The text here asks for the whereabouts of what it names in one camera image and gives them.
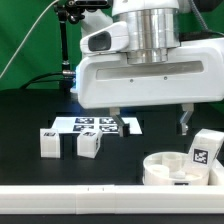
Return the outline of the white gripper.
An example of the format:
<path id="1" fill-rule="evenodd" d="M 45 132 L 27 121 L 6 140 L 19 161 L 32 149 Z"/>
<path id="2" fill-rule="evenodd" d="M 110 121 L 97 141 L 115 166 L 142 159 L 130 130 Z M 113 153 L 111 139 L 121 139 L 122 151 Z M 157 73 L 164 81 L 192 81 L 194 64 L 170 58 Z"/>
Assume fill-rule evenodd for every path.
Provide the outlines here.
<path id="1" fill-rule="evenodd" d="M 85 57 L 77 68 L 79 103 L 110 108 L 120 137 L 129 136 L 130 125 L 117 107 L 182 104 L 178 132 L 184 136 L 193 103 L 224 99 L 224 38 L 184 41 L 167 52 L 167 61 L 136 65 L 128 63 L 129 43 L 124 22 L 94 32 L 80 41 Z"/>

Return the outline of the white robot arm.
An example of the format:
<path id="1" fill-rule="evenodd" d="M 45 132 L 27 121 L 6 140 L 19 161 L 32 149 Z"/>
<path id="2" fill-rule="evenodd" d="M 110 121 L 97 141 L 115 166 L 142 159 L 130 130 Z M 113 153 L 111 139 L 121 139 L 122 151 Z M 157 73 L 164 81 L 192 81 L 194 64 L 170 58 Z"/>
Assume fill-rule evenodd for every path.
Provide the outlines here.
<path id="1" fill-rule="evenodd" d="M 113 21 L 88 28 L 103 17 L 88 14 L 76 68 L 82 107 L 108 108 L 119 134 L 129 134 L 122 107 L 180 104 L 183 131 L 199 102 L 224 99 L 224 34 L 207 26 L 186 41 L 178 15 L 201 15 L 193 0 L 113 0 Z"/>

